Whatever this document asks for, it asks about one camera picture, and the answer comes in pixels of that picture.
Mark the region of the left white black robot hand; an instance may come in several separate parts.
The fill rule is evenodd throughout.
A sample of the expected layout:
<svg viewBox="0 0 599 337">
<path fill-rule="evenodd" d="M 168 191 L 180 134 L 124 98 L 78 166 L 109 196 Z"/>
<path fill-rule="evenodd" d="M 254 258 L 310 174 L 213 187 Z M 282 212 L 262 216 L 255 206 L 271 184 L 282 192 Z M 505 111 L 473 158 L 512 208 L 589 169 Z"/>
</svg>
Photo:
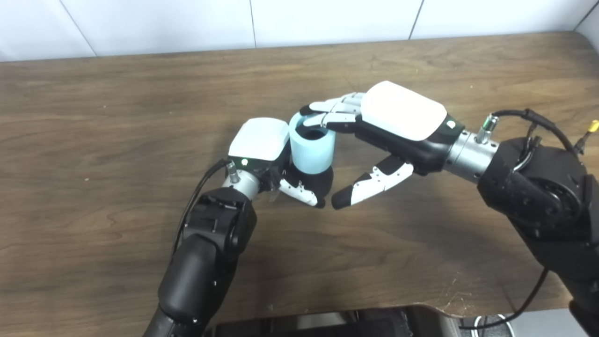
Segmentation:
<svg viewBox="0 0 599 337">
<path fill-rule="evenodd" d="M 249 119 L 234 137 L 227 154 L 224 187 L 250 200 L 265 191 L 282 192 L 310 207 L 323 208 L 334 173 L 335 132 L 271 117 Z"/>
</svg>

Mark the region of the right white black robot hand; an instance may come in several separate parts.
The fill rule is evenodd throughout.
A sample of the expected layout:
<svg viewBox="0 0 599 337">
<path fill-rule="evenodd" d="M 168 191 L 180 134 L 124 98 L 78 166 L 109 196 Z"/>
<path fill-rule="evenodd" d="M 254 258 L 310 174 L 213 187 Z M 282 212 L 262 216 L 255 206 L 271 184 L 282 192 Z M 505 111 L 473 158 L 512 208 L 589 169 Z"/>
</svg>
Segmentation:
<svg viewBox="0 0 599 337">
<path fill-rule="evenodd" d="M 299 113 L 304 117 L 300 130 L 352 133 L 389 154 L 372 172 L 332 195 L 336 210 L 389 190 L 413 174 L 442 171 L 465 130 L 442 104 L 390 81 L 364 93 L 304 105 Z"/>
</svg>

